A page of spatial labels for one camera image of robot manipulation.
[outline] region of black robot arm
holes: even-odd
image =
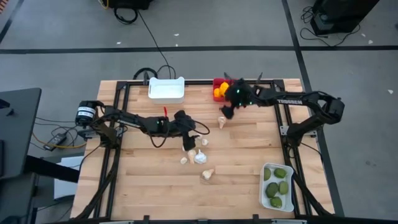
[[[311,108],[314,114],[301,123],[293,123],[287,130],[287,141],[295,147],[299,146],[303,135],[324,124],[340,122],[344,103],[327,93],[313,91],[310,93],[278,92],[271,88],[254,85],[251,87],[243,79],[235,81],[226,91],[225,98],[231,106],[222,107],[226,118],[231,119],[234,109],[248,105],[273,106],[275,104],[299,105]]]
[[[98,116],[98,107],[104,109],[104,115]],[[194,131],[195,121],[189,115],[186,115],[184,110],[180,110],[174,114],[174,121],[169,121],[166,116],[156,116],[143,118],[136,114],[122,111],[112,106],[105,106],[100,101],[82,101],[79,104],[76,115],[77,126],[89,126],[101,138],[101,143],[115,148],[120,146],[117,131],[105,125],[105,122],[113,121],[140,129],[144,134],[152,137],[174,138],[183,137],[183,146],[186,151],[195,147],[195,138],[197,136],[189,136],[189,131]]]

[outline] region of garlic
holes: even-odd
[[[226,123],[226,118],[223,116],[218,117],[217,119],[218,124],[220,125],[220,129],[223,129],[224,124]]]
[[[209,144],[209,140],[207,140],[207,139],[202,139],[201,140],[201,145],[202,146],[207,146]]]
[[[209,180],[211,175],[214,173],[214,169],[210,169],[210,170],[205,170],[201,173],[201,175],[203,176],[203,178],[205,180]]]
[[[195,155],[194,159],[193,159],[197,164],[204,164],[205,162],[207,162],[207,156],[200,151],[197,155]]]
[[[183,164],[183,165],[186,164],[187,161],[188,161],[188,159],[187,159],[186,157],[183,157],[183,158],[180,160],[181,164]]]
[[[194,164],[195,163],[194,159],[195,159],[195,155],[197,154],[197,152],[194,149],[191,149],[187,152],[187,154],[188,154],[189,162],[191,164]]]

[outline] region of green fruit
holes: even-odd
[[[271,170],[268,168],[264,168],[264,181],[268,180],[271,177]]]
[[[285,195],[285,194],[287,194],[288,190],[289,190],[289,185],[287,185],[287,182],[286,181],[281,181],[279,183],[279,193],[281,195]]]
[[[286,171],[284,169],[281,168],[276,168],[274,170],[274,175],[278,178],[285,178],[286,176]]]
[[[281,208],[282,207],[282,200],[279,197],[273,197],[270,199],[270,203],[272,207]]]
[[[266,195],[268,198],[272,198],[278,192],[278,184],[275,182],[270,183],[266,188]]]

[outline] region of wooden table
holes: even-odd
[[[284,81],[287,91],[302,91],[299,79]],[[98,100],[112,105],[116,82],[102,81]],[[261,167],[266,162],[284,164],[274,107],[249,106],[236,110],[235,117],[220,130],[217,122],[221,116],[220,103],[212,100],[211,92],[210,85],[189,85],[185,87],[184,103],[167,105],[171,118],[184,109],[210,128],[211,133],[205,136],[209,145],[198,144],[208,157],[206,164],[181,165],[180,159],[187,156],[181,150],[181,138],[168,139],[162,148],[156,149],[148,136],[129,128],[123,137],[112,220],[142,220],[144,215],[150,215],[151,220],[247,219],[253,214],[259,218],[294,217],[293,212],[270,210],[259,204]],[[127,111],[143,117],[162,116],[163,105],[152,104],[147,94],[147,86],[132,87]],[[290,111],[293,122],[309,116],[304,106],[290,106]],[[317,148],[314,138],[305,136],[302,142]],[[85,154],[98,143],[99,140],[88,141]],[[325,209],[333,212],[319,154],[303,145],[299,151],[308,188]],[[103,155],[104,149],[100,148],[86,158],[71,217],[78,215],[96,192]],[[210,180],[201,177],[207,169],[215,169]],[[300,211],[304,214],[301,192],[296,189]],[[105,192],[101,215],[105,214],[107,195]]]

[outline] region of white plastic bin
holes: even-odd
[[[182,103],[184,101],[185,79],[173,80],[150,78],[148,97],[155,104]]]
[[[268,168],[271,170],[271,177],[264,181],[264,168]],[[286,176],[285,178],[278,178],[274,175],[274,170],[276,168],[281,168],[286,171]],[[260,192],[259,192],[259,202],[263,207],[269,208],[269,209],[274,209],[274,210],[279,210],[279,211],[284,211],[284,212],[292,212],[294,209],[293,203],[292,203],[292,176],[293,176],[293,168],[289,166],[284,166],[280,164],[272,164],[272,163],[266,163],[263,165],[261,169],[261,176],[260,176]],[[285,195],[281,195],[279,192],[276,193],[276,197],[280,197],[282,200],[282,207],[280,208],[275,208],[272,207],[270,204],[270,198],[267,197],[266,195],[266,188],[269,183],[275,182],[279,184],[281,181],[286,181],[287,184],[289,185],[289,191]]]

